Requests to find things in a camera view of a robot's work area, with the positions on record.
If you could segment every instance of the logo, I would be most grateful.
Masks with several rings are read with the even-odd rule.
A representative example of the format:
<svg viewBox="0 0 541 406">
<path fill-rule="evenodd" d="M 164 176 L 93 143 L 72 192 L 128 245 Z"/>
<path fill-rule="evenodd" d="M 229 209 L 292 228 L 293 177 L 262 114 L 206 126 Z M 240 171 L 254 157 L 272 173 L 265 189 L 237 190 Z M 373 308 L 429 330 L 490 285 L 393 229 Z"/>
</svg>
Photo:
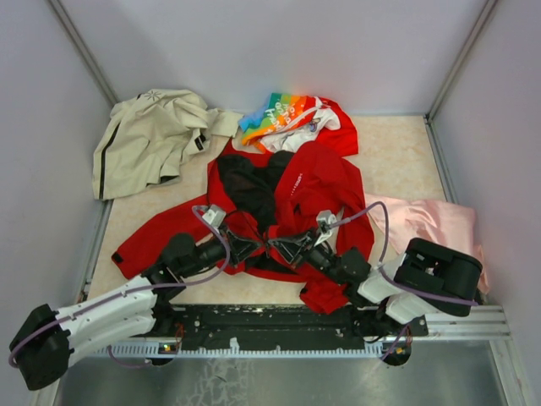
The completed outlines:
<svg viewBox="0 0 541 406">
<path fill-rule="evenodd" d="M 295 181 L 295 184 L 293 185 L 293 189 L 291 189 L 290 196 L 293 196 L 293 193 L 295 193 L 295 190 L 297 190 L 298 184 L 301 183 L 301 180 L 303 180 L 303 174 L 300 173 L 297 177 L 297 181 Z"/>
</svg>

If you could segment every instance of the garment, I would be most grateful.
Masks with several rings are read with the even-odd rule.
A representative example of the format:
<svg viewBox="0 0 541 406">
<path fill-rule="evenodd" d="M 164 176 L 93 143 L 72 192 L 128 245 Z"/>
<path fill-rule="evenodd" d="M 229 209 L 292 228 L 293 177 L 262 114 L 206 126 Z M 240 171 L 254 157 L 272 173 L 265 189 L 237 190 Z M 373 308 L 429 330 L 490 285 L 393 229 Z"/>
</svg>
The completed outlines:
<svg viewBox="0 0 541 406">
<path fill-rule="evenodd" d="M 96 199 L 138 193 L 180 179 L 180 165 L 205 151 L 212 135 L 233 137 L 242 115 L 207 110 L 192 91 L 151 90 L 118 103 L 96 151 Z"/>
<path fill-rule="evenodd" d="M 243 144 L 263 152 L 295 152 L 317 140 L 340 156 L 358 153 L 357 129 L 334 101 L 323 97 L 272 93 L 265 105 L 239 122 Z"/>
<path fill-rule="evenodd" d="M 474 243 L 473 225 L 475 211 L 469 207 L 454 205 L 440 200 L 407 201 L 391 197 L 365 195 L 366 204 L 381 200 L 389 212 L 389 243 L 397 252 L 403 252 L 409 241 L 416 237 L 444 245 L 477 258 L 483 264 L 478 288 L 489 292 L 483 250 Z M 385 230 L 383 211 L 376 208 L 369 212 L 376 226 Z"/>
<path fill-rule="evenodd" d="M 308 142 L 294 155 L 285 151 L 250 154 L 235 151 L 229 142 L 208 166 L 207 194 L 150 219 L 118 248 L 113 261 L 130 278 L 152 265 L 175 234 L 191 233 L 194 239 L 202 239 L 208 231 L 192 215 L 191 208 L 209 204 L 228 213 L 226 222 L 234 233 L 252 239 L 264 234 L 274 238 L 302 233 L 316 227 L 315 218 L 322 210 L 337 213 L 343 208 L 344 216 L 351 216 L 365 207 L 358 168 L 329 148 Z M 369 220 L 363 217 L 340 227 L 336 252 L 340 255 L 357 247 L 368 258 L 373 243 Z M 273 249 L 270 257 L 261 249 L 241 266 L 228 266 L 226 272 L 305 282 L 301 299 L 318 312 L 331 313 L 347 302 L 342 294 L 344 287 L 310 265 L 291 270 Z"/>
</svg>

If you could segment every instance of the jacket sleeve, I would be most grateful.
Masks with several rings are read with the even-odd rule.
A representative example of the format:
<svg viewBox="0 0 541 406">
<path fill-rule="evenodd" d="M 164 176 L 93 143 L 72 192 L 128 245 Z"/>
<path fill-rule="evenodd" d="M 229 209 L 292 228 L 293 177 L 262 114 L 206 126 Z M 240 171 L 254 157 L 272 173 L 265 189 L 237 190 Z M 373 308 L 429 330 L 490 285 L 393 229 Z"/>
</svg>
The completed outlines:
<svg viewBox="0 0 541 406">
<path fill-rule="evenodd" d="M 156 262 L 169 239 L 189 233 L 197 242 L 210 232 L 193 214 L 192 206 L 206 205 L 205 195 L 175 206 L 152 217 L 112 255 L 122 274 L 131 279 Z"/>
</svg>

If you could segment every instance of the beige floor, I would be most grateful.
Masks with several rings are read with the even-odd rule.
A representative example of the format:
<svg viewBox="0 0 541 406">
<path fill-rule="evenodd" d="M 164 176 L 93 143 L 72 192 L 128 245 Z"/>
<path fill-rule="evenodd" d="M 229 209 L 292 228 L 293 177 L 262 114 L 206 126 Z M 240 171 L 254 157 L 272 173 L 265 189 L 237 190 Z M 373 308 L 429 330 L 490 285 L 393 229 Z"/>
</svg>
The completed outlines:
<svg viewBox="0 0 541 406">
<path fill-rule="evenodd" d="M 360 153 L 348 160 L 361 169 L 366 193 L 408 200 L 444 199 L 423 118 L 355 117 L 353 122 L 358 129 Z M 91 298 L 126 281 L 111 261 L 111 254 L 125 239 L 155 214 L 204 194 L 206 164 L 220 153 L 226 141 L 213 139 L 206 153 L 183 166 L 180 183 L 114 201 L 90 287 Z M 382 233 L 377 229 L 374 233 L 371 261 L 379 255 L 383 242 Z M 394 256 L 390 248 L 386 258 Z M 299 304 L 301 287 L 299 283 L 273 282 L 248 274 L 221 274 L 208 283 L 187 288 L 172 302 Z"/>
</svg>

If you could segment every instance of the zipper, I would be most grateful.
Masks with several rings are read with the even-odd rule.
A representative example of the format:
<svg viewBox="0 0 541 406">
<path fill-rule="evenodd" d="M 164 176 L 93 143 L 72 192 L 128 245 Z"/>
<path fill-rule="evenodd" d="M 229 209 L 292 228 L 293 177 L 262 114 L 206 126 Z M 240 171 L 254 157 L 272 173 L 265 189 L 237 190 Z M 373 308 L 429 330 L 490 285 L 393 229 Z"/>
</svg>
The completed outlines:
<svg viewBox="0 0 541 406">
<path fill-rule="evenodd" d="M 107 142 L 107 144 L 103 147 L 103 150 L 101 150 L 100 200 L 103 200 L 103 190 L 105 189 L 105 155 L 107 153 L 107 149 L 111 146 L 112 142 L 117 136 L 118 127 L 120 127 L 120 123 L 118 123 L 117 127 L 112 132 L 109 142 Z"/>
</svg>

